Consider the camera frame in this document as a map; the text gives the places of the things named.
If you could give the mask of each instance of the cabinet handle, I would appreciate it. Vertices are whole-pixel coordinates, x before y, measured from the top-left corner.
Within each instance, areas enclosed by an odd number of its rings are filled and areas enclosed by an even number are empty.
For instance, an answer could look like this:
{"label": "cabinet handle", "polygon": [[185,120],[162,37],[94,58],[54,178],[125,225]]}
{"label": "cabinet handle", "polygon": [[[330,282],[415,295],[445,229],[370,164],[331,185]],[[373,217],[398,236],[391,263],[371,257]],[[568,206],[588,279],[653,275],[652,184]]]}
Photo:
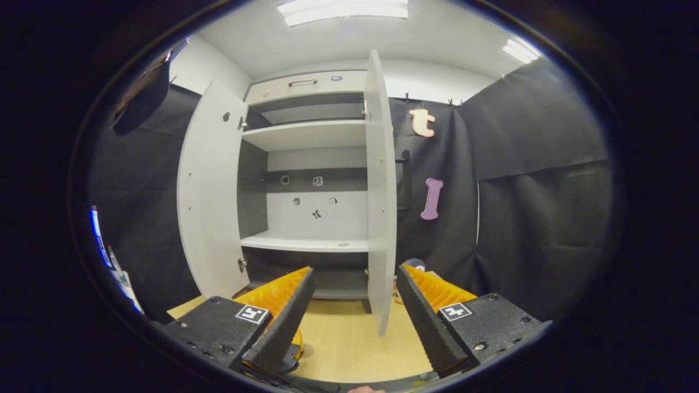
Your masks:
{"label": "cabinet handle", "polygon": [[304,83],[304,82],[311,82],[313,84],[318,83],[318,79],[306,79],[306,80],[297,80],[295,82],[289,82],[289,87],[293,87],[295,83]]}
{"label": "cabinet handle", "polygon": [[410,210],[410,202],[412,201],[412,179],[410,176],[410,151],[404,150],[401,154],[402,158],[396,158],[396,164],[403,165],[403,191],[405,196],[405,205],[398,206],[397,210]]}

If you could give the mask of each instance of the hand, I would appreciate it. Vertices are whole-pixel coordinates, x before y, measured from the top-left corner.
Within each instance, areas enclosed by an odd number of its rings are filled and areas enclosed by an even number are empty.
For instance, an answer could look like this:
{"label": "hand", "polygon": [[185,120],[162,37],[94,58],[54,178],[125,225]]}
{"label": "hand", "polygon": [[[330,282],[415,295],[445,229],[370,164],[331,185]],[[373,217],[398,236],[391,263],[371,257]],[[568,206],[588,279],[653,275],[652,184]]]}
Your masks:
{"label": "hand", "polygon": [[385,390],[374,390],[369,386],[355,387],[354,389],[348,391],[347,393],[386,393]]}

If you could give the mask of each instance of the door hinge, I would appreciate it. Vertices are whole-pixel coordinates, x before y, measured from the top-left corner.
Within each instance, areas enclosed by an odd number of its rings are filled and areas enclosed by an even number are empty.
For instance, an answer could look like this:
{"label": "door hinge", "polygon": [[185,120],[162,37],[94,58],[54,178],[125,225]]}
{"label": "door hinge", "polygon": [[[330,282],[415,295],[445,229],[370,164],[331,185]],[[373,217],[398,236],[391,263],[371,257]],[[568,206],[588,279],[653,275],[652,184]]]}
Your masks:
{"label": "door hinge", "polygon": [[246,266],[247,266],[247,259],[245,257],[238,260],[238,267],[240,268],[241,273],[245,270]]}
{"label": "door hinge", "polygon": [[241,129],[241,128],[243,129],[243,131],[245,131],[245,129],[247,128],[247,123],[245,122],[245,119],[243,118],[243,116],[241,116],[240,120],[238,121],[238,129]]}

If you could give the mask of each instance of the drawer handle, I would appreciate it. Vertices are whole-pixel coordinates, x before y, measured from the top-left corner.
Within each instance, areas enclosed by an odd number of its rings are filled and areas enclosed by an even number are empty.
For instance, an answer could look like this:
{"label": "drawer handle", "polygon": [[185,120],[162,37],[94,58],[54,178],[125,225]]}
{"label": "drawer handle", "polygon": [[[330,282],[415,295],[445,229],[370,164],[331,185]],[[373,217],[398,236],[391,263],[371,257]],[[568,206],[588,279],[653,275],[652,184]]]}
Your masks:
{"label": "drawer handle", "polygon": [[294,86],[295,83],[304,83],[304,82],[311,82],[311,83],[318,83],[318,79],[307,79],[307,80],[297,80],[296,82],[289,82],[289,87]]}

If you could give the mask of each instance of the wooden floor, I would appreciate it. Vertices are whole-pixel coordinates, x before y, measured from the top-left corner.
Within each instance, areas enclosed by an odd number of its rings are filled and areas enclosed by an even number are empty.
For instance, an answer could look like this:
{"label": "wooden floor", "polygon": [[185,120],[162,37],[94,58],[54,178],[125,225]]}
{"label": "wooden floor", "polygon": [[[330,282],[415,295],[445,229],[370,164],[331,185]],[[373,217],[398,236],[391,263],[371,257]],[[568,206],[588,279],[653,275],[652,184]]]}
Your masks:
{"label": "wooden floor", "polygon": [[[202,296],[169,310],[179,318],[204,301]],[[340,383],[371,383],[432,370],[405,306],[391,302],[386,335],[361,301],[313,299],[301,320],[305,352],[294,376]]]}

